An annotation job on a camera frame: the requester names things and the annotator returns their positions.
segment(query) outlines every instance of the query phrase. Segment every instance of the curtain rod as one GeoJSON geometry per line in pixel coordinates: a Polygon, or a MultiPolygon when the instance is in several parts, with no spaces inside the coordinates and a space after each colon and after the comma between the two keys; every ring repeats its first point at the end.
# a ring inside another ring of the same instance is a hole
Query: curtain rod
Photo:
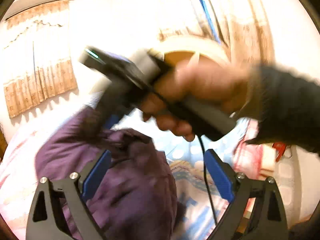
{"type": "MultiPolygon", "coordinates": [[[[57,1],[62,1],[62,0],[52,0],[52,1],[49,1],[49,2],[57,2],[57,1]]],[[[8,18],[5,19],[5,20],[7,21],[7,20],[10,19],[11,17],[16,16],[17,14],[19,14],[19,13],[21,13],[21,12],[23,12],[23,11],[29,10],[29,9],[31,9],[31,8],[33,8],[33,7],[36,7],[36,6],[41,5],[41,4],[46,4],[46,3],[49,3],[49,2],[40,3],[40,4],[37,4],[37,5],[31,6],[31,7],[29,7],[29,8],[26,8],[26,9],[20,11],[20,12],[15,13],[14,15],[11,15],[10,17],[8,17],[8,18]]]]}

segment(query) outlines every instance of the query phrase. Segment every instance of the black cable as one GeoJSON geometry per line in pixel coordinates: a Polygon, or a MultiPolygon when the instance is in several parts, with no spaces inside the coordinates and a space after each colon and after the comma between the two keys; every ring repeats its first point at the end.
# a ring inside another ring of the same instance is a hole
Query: black cable
{"type": "MultiPolygon", "coordinates": [[[[203,145],[203,141],[201,139],[200,136],[198,136],[198,139],[199,139],[199,142],[200,142],[200,145],[201,145],[201,149],[202,149],[202,154],[204,156],[204,145],[203,145]]],[[[212,209],[212,214],[213,214],[213,219],[214,219],[214,223],[218,224],[218,220],[217,220],[217,215],[216,215],[216,212],[215,212],[215,209],[214,209],[214,205],[213,205],[213,201],[212,201],[212,197],[211,197],[211,193],[210,193],[210,188],[209,188],[209,185],[208,185],[208,180],[207,180],[207,168],[204,164],[204,160],[203,160],[203,177],[204,177],[204,183],[205,183],[205,186],[207,188],[207,192],[208,192],[208,195],[209,195],[209,201],[210,201],[210,205],[211,205],[211,209],[212,209]]]]}

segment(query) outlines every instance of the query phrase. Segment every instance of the screw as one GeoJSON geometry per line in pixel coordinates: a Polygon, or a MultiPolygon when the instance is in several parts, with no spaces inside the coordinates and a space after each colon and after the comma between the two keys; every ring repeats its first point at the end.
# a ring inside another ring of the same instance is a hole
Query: screw
{"type": "Polygon", "coordinates": [[[245,177],[245,174],[243,172],[238,172],[237,173],[237,178],[238,179],[244,179],[244,177],[245,177]]]}
{"type": "Polygon", "coordinates": [[[79,176],[79,174],[77,172],[73,172],[70,174],[69,177],[70,177],[70,179],[76,179],[76,178],[78,178],[78,176],[79,176]]]}
{"type": "Polygon", "coordinates": [[[47,179],[46,177],[42,177],[42,178],[40,179],[40,183],[42,183],[42,184],[43,184],[43,183],[46,183],[47,180],[48,180],[48,179],[47,179]]]}
{"type": "Polygon", "coordinates": [[[275,179],[273,177],[268,177],[267,181],[271,184],[275,183],[275,179]]]}

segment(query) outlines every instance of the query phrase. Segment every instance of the purple fabric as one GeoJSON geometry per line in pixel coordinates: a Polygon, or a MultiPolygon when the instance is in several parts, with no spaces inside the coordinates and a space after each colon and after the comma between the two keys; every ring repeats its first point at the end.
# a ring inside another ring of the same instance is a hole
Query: purple fabric
{"type": "MultiPolygon", "coordinates": [[[[133,129],[104,130],[94,140],[84,136],[83,120],[92,115],[86,107],[63,125],[39,150],[38,179],[67,178],[80,172],[103,147],[112,146],[111,168],[87,206],[110,239],[170,239],[177,213],[175,181],[163,152],[150,137],[133,129]]],[[[73,237],[81,239],[65,207],[73,237]]]]}

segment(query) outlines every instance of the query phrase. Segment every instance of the green led light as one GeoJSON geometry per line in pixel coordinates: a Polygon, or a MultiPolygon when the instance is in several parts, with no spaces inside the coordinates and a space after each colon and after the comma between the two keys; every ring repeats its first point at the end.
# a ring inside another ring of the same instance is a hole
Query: green led light
{"type": "Polygon", "coordinates": [[[86,52],[88,52],[89,54],[91,54],[92,56],[99,58],[98,55],[95,55],[92,51],[85,49],[86,52]]]}

